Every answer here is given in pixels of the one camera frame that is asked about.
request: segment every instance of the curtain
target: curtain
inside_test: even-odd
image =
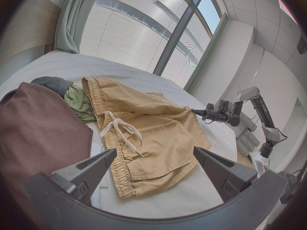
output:
[[[205,69],[207,60],[209,59],[211,53],[214,50],[214,47],[219,40],[220,35],[222,34],[224,27],[226,25],[226,22],[228,20],[227,14],[224,13],[223,16],[221,17],[215,32],[213,33],[212,39],[210,40],[208,47],[206,48],[204,55],[202,58],[199,60],[199,63],[197,67],[195,68],[194,72],[192,73],[190,79],[186,83],[185,87],[183,88],[185,91],[190,93],[192,88],[194,87],[195,83],[197,82],[199,78],[199,74]]]
[[[62,11],[56,27],[54,47],[79,53],[83,29],[95,0],[62,0]]]

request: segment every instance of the brown textured garment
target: brown textured garment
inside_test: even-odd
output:
[[[54,91],[23,82],[0,101],[0,172],[22,210],[48,229],[22,188],[38,172],[89,158],[93,131]]]
[[[194,146],[211,146],[191,109],[176,105],[162,93],[143,93],[98,76],[84,77],[82,86],[90,98],[100,132],[112,121],[109,114],[104,114],[110,111],[142,135],[141,145],[136,135],[119,126],[143,158],[123,142],[114,128],[103,137],[106,149],[117,149],[111,172],[119,197],[170,188],[198,163]]]

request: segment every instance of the bed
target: bed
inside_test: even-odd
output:
[[[101,58],[62,51],[49,52],[14,73],[0,87],[0,99],[7,92],[16,89],[21,82],[31,82],[37,77],[58,76],[82,86],[81,78],[89,75],[111,78],[142,92],[162,92],[167,99],[178,105],[205,109],[202,103],[170,80]],[[206,125],[200,116],[197,118],[212,144],[210,151],[236,162],[234,132],[223,123]],[[87,125],[94,131],[91,148],[93,156],[103,151],[104,145],[99,137],[97,123]],[[179,217],[223,203],[199,164],[178,184],[158,194],[120,199],[117,197],[110,170],[107,171],[101,186],[104,187],[97,188],[91,198],[92,206],[129,217]]]

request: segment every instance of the blue sky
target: blue sky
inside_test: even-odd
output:
[[[214,33],[220,18],[217,15],[211,0],[202,0],[198,6],[198,9],[205,18],[211,32]]]

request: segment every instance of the wooden floor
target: wooden floor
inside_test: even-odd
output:
[[[242,154],[237,150],[238,163],[243,164],[247,167],[253,168],[253,164],[247,157],[243,157]]]

